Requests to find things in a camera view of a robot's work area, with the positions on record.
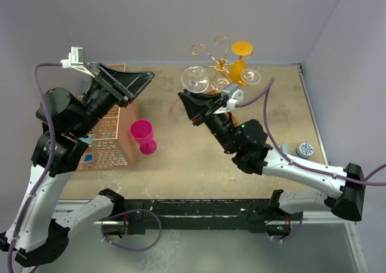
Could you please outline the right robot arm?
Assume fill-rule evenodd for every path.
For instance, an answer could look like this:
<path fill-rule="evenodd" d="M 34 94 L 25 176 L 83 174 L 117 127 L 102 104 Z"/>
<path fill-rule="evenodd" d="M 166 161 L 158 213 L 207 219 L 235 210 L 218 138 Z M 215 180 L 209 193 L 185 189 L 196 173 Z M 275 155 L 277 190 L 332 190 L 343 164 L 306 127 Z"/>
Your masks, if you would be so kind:
<path fill-rule="evenodd" d="M 232 162 L 246 174 L 286 178 L 311 187 L 311 192 L 288 193 L 277 190 L 268 205 L 269 215 L 283 219 L 303 210 L 327 210 L 347 221 L 362 220 L 365 184 L 362 168 L 325 166 L 285 154 L 267 143 L 268 131 L 256 119 L 238 126 L 231 113 L 217 112 L 228 97 L 184 90 L 178 94 L 193 125 L 205 124 Z"/>

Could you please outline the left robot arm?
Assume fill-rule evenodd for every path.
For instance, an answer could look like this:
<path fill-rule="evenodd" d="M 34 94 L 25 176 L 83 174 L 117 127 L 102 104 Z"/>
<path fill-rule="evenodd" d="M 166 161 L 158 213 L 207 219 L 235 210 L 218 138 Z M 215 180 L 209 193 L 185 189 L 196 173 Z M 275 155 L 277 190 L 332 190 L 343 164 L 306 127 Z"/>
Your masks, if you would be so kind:
<path fill-rule="evenodd" d="M 43 132 L 34 149 L 27 191 L 11 227 L 1 234 L 1 250 L 28 272 L 59 258 L 78 233 L 94 222 L 117 220 L 124 198 L 104 189 L 82 207 L 56 218 L 53 213 L 66 183 L 88 149 L 85 138 L 114 107 L 126 107 L 151 83 L 151 71 L 120 71 L 90 63 L 89 83 L 81 96 L 62 87 L 40 92 L 36 117 Z"/>

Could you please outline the magenta plastic goblet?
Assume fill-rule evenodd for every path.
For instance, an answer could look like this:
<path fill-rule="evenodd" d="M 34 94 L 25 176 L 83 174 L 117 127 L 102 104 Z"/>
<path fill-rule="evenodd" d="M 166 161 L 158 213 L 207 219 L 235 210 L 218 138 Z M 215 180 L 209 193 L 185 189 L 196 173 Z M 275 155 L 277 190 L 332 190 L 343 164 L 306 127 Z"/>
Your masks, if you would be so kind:
<path fill-rule="evenodd" d="M 139 144 L 140 152 L 145 155 L 153 154 L 157 149 L 157 143 L 153 139 L 153 126 L 146 119 L 135 121 L 130 127 L 130 134 Z"/>

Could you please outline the clear champagne flute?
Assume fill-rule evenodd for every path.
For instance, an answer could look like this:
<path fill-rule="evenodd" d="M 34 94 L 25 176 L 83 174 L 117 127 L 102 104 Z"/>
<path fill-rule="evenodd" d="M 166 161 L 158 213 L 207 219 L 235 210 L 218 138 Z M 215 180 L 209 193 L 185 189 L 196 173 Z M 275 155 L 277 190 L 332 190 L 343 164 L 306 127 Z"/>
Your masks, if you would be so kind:
<path fill-rule="evenodd" d="M 183 102 L 179 97 L 170 106 L 167 119 L 173 125 L 185 123 L 189 120 Z"/>
<path fill-rule="evenodd" d="M 246 85 L 257 85 L 262 79 L 261 74 L 258 71 L 250 68 L 242 70 L 240 77 Z"/>

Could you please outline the clear wine glass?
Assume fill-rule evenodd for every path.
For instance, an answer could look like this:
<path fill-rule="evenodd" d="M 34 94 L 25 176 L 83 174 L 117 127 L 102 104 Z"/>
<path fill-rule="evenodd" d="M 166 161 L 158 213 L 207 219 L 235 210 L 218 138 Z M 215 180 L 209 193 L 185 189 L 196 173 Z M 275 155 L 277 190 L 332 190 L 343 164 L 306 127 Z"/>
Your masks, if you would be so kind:
<path fill-rule="evenodd" d="M 210 83 L 210 88 L 211 90 L 208 92 L 208 94 L 217 94 L 217 93 L 221 93 L 221 91 L 227 87 L 228 85 L 231 85 L 233 84 L 233 82 L 220 75 L 220 76 L 215 76 L 214 79 L 212 79 L 211 83 Z"/>
<path fill-rule="evenodd" d="M 181 74 L 182 86 L 192 93 L 203 93 L 209 87 L 209 77 L 205 67 L 193 66 Z"/>

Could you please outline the yellow plastic goblet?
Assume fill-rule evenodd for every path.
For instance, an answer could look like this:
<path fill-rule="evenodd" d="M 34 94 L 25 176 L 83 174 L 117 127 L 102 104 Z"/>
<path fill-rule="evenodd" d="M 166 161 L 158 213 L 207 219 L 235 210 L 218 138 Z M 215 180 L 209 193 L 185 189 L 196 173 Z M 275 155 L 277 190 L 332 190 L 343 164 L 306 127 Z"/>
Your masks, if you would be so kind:
<path fill-rule="evenodd" d="M 245 60 L 253 55 L 253 46 L 246 41 L 237 41 L 232 45 L 232 52 L 238 56 L 238 59 L 228 69 L 229 80 L 241 86 L 246 86 L 247 83 L 242 79 L 241 72 L 247 69 Z"/>

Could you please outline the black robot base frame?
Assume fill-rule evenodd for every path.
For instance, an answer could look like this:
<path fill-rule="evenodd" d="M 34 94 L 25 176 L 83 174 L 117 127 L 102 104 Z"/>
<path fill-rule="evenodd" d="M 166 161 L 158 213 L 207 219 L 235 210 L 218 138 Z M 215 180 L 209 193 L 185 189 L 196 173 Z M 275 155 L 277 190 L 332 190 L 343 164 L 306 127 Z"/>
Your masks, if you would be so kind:
<path fill-rule="evenodd" d="M 269 199 L 125 199 L 104 221 L 127 221 L 127 234 L 146 230 L 244 230 L 289 234 L 302 213 L 285 213 Z"/>

